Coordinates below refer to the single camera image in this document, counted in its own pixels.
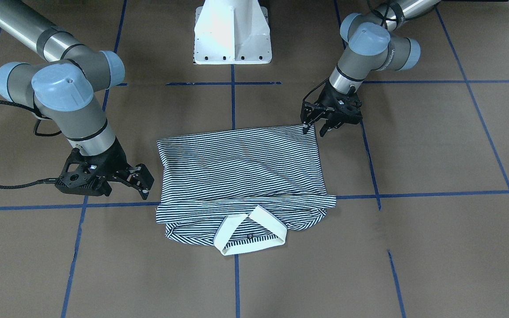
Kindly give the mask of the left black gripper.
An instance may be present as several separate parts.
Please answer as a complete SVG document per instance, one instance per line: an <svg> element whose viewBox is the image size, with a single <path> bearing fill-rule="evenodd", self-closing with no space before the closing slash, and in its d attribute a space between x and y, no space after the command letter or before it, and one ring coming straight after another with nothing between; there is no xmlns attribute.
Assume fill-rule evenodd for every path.
<svg viewBox="0 0 509 318"><path fill-rule="evenodd" d="M315 102L307 102L306 99L319 87L323 86L319 98ZM302 100L301 122L303 134L320 119L325 119L325 124L319 130L320 137L332 129L338 129L343 124L358 125L362 121L362 102L359 99L356 88L351 87L348 93L338 92L329 80L325 79L313 88Z"/></svg>

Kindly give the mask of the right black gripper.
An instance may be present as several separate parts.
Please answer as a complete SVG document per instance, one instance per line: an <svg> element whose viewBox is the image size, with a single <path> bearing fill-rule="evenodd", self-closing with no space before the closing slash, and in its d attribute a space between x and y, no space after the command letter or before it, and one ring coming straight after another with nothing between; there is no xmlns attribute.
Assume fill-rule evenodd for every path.
<svg viewBox="0 0 509 318"><path fill-rule="evenodd" d="M136 189L145 201L154 177L143 163L130 166L121 143L115 139L111 147L99 155L83 156L79 148L73 148L55 187L66 194L107 197L112 191L109 181Z"/></svg>

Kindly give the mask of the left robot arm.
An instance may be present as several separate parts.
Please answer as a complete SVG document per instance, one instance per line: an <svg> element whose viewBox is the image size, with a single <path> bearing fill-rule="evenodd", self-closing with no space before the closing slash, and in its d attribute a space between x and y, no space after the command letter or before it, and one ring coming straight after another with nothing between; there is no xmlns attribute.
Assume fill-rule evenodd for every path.
<svg viewBox="0 0 509 318"><path fill-rule="evenodd" d="M352 13L345 17L340 34L346 48L315 102L303 99L300 119L303 134L320 119L325 124L319 134L343 124L362 121L362 101L357 90L372 71L408 70L421 55L419 43L393 34L408 21L430 13L437 0L386 0L366 15Z"/></svg>

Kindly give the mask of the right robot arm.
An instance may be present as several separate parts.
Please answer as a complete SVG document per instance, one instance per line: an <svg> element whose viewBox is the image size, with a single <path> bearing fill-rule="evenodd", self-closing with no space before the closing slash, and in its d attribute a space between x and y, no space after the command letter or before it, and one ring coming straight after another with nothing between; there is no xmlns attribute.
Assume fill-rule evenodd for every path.
<svg viewBox="0 0 509 318"><path fill-rule="evenodd" d="M144 164L127 163L95 93L121 84L125 66L115 52L95 52L20 0L0 0L0 28L45 60L0 67L3 103L52 120L72 147L56 178L38 180L66 194L110 195L111 182L147 199L154 178Z"/></svg>

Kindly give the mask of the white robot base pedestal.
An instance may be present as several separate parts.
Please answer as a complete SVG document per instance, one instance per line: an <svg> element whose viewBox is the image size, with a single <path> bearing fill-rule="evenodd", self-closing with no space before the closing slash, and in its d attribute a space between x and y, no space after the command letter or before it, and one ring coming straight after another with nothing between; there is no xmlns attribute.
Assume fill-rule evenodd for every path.
<svg viewBox="0 0 509 318"><path fill-rule="evenodd" d="M272 61L267 5L259 0L206 0L195 10L196 64L267 64Z"/></svg>

